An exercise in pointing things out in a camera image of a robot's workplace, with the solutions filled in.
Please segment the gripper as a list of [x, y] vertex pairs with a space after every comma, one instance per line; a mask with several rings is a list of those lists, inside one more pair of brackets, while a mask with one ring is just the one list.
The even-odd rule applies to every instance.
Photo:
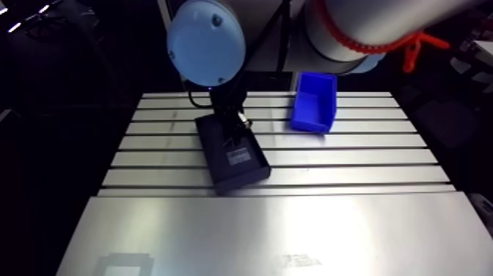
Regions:
[[243, 103], [247, 90], [242, 84], [224, 84], [212, 87], [211, 106], [220, 120], [244, 120]]

